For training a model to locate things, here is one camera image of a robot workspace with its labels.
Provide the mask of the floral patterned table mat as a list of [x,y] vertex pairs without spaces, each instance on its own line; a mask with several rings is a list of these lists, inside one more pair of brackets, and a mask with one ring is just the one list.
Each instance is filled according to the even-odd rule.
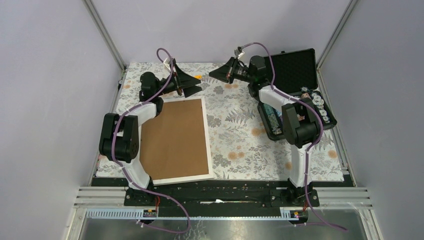
[[[223,63],[177,63],[191,76],[202,76],[206,119],[216,180],[285,181],[292,169],[291,145],[286,140],[272,141],[258,112],[258,102],[248,93],[247,83],[223,83],[208,73]],[[116,110],[122,113],[138,103],[140,76],[153,72],[159,79],[168,77],[162,63],[130,63]],[[313,181],[342,182],[344,176],[330,130],[311,151],[310,177]],[[99,156],[95,173],[99,178],[123,178],[122,170],[106,157]]]

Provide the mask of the aluminium front rail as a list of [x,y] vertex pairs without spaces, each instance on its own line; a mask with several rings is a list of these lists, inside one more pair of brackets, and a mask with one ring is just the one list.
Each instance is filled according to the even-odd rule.
[[160,197],[152,203],[136,201],[128,196],[122,187],[81,187],[78,191],[74,208],[87,210],[94,218],[105,219],[171,219],[185,220],[297,220],[295,213],[305,210],[371,210],[373,206],[367,190],[364,188],[338,187],[322,188],[310,197],[312,207],[290,206],[266,198],[265,201],[243,199],[241,201],[182,201],[177,204],[170,199]]

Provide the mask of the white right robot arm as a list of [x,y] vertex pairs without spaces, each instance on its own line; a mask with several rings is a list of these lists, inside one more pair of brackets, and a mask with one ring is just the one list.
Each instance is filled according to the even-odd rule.
[[282,133],[291,145],[292,170],[289,174],[290,189],[287,201],[293,206],[301,205],[310,192],[310,151],[323,134],[323,123],[310,99],[290,95],[276,85],[277,67],[272,57],[255,55],[248,66],[237,57],[231,57],[224,65],[208,74],[221,82],[232,84],[240,80],[248,84],[252,98],[279,111],[282,116]]

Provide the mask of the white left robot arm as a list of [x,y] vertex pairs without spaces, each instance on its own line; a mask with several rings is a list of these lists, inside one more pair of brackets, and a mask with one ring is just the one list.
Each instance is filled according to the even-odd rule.
[[200,91],[201,80],[182,71],[176,63],[169,66],[168,77],[159,79],[147,71],[140,76],[139,103],[122,114],[104,116],[99,140],[99,153],[116,163],[125,175],[128,185],[138,189],[136,199],[144,206],[152,204],[155,192],[148,187],[151,177],[141,162],[142,125],[161,114],[162,95],[177,92],[190,97]]

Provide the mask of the brown poker chip stack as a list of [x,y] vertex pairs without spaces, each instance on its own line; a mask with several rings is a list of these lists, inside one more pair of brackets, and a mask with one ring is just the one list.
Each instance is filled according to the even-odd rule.
[[300,98],[301,98],[301,101],[302,102],[304,102],[304,103],[310,103],[310,104],[313,104],[313,98],[310,96],[310,94],[309,93],[307,93],[307,92],[305,92],[305,93],[303,93],[301,96],[300,96]]

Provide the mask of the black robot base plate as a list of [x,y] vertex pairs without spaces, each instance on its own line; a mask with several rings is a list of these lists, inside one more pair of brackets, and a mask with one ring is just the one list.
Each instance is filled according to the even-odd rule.
[[[94,180],[96,187],[123,187],[123,205],[125,207],[153,207],[156,210],[170,212],[172,216],[189,216],[202,213],[218,215],[270,213],[280,207],[302,209],[307,200],[305,193],[293,193],[287,180],[278,181],[241,181],[241,180],[203,180],[189,183],[153,186],[148,190],[159,193],[155,196],[141,190],[128,187],[123,178]],[[181,209],[171,196],[182,204]]]

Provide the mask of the black poker chip case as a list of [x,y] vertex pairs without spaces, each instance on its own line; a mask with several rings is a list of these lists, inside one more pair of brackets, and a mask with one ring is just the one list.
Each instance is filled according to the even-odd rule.
[[[302,88],[307,88],[307,93],[312,99],[315,96],[323,96],[318,91],[316,54],[313,48],[292,52],[283,51],[272,55],[271,59],[276,73],[274,84],[279,90],[300,97],[303,93]],[[268,138],[272,141],[283,140],[285,136],[281,112],[261,101],[257,109]]]

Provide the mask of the white picture frame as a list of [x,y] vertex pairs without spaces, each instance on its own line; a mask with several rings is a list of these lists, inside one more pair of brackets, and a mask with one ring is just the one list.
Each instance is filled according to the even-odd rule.
[[204,96],[166,99],[162,112],[141,125],[139,161],[156,186],[211,180]]

